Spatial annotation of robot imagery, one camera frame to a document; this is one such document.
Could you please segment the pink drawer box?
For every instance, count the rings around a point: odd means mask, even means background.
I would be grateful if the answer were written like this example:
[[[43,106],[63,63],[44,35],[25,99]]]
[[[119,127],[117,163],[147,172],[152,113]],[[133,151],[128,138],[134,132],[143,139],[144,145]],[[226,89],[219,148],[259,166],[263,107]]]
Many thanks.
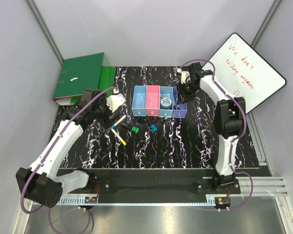
[[[157,117],[159,116],[160,108],[160,86],[148,85],[146,89],[146,115]]]

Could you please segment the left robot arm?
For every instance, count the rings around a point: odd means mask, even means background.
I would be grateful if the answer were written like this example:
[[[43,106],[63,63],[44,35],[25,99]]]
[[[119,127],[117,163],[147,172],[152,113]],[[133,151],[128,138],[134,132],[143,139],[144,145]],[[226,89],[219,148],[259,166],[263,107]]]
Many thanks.
[[[53,208],[62,195],[81,189],[85,193],[96,187],[95,174],[79,168],[58,176],[57,172],[65,156],[94,120],[106,121],[125,103],[125,98],[116,87],[103,91],[86,88],[82,97],[70,105],[60,125],[40,156],[28,167],[19,168],[16,180],[21,193],[21,209],[27,214],[25,199]]]

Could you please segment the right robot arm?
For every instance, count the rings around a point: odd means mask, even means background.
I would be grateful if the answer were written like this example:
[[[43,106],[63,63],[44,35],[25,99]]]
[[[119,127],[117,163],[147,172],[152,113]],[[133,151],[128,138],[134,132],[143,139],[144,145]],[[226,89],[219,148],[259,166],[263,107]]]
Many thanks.
[[[216,105],[214,129],[219,136],[218,158],[214,167],[211,186],[217,193],[225,193],[235,184],[235,151],[239,139],[246,132],[246,101],[234,97],[215,77],[215,66],[204,70],[200,60],[192,60],[187,70],[177,69],[180,81],[177,83],[178,104],[187,103],[204,91]]]

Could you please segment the light blue drawer box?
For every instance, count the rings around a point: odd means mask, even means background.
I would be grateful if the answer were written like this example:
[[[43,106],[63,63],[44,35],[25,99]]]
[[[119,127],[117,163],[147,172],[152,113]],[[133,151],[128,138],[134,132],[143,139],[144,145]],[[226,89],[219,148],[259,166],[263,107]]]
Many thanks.
[[[159,98],[159,117],[172,117],[173,88],[168,86],[161,86]]]

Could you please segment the white marker yellow cap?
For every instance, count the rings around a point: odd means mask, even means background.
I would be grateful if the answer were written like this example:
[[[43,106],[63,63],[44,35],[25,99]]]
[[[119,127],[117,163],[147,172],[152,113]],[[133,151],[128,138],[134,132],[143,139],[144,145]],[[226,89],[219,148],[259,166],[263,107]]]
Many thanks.
[[[120,140],[120,142],[126,146],[126,142],[123,140],[123,138],[115,131],[115,129],[111,129],[111,131],[113,132],[113,134],[115,135],[115,137],[117,137],[117,139]]]

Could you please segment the blue cleaning gel jar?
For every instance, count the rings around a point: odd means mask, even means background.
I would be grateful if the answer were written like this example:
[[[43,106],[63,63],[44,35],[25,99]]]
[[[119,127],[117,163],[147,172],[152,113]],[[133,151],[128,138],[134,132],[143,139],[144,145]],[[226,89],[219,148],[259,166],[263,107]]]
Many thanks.
[[[169,97],[162,97],[160,99],[160,108],[161,109],[171,109],[172,107],[172,99]]]

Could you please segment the purple drawer box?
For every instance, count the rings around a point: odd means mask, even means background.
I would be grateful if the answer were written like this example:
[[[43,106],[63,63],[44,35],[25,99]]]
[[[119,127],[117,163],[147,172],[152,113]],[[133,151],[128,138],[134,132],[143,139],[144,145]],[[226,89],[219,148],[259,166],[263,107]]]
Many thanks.
[[[176,110],[175,109],[175,102],[177,98],[177,88],[173,87],[173,112],[172,112],[172,117],[173,118],[185,118],[186,114],[188,112],[187,104],[181,104],[181,110]]]

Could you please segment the sky blue drawer box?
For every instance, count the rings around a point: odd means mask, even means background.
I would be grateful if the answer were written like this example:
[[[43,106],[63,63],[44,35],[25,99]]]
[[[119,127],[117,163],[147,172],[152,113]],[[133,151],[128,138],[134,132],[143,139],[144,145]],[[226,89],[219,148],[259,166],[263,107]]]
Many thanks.
[[[136,117],[146,116],[147,86],[135,86],[133,92],[132,113]]]

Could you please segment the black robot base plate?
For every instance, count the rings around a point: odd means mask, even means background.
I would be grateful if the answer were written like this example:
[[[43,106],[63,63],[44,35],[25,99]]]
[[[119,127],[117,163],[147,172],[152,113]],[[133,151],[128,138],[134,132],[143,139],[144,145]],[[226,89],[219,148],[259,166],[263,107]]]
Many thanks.
[[[101,204],[169,204],[206,202],[206,195],[241,192],[235,181],[225,193],[211,186],[214,169],[91,169],[100,186]]]

